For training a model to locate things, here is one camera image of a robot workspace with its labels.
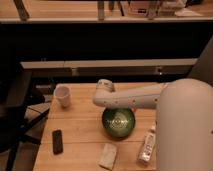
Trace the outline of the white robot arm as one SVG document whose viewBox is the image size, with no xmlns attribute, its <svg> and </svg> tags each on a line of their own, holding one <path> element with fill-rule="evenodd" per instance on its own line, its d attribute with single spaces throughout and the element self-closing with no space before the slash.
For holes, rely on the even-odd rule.
<svg viewBox="0 0 213 171">
<path fill-rule="evenodd" d="M 185 78 L 118 91 L 98 81 L 93 103 L 156 111 L 156 171 L 213 171 L 213 86 Z"/>
</svg>

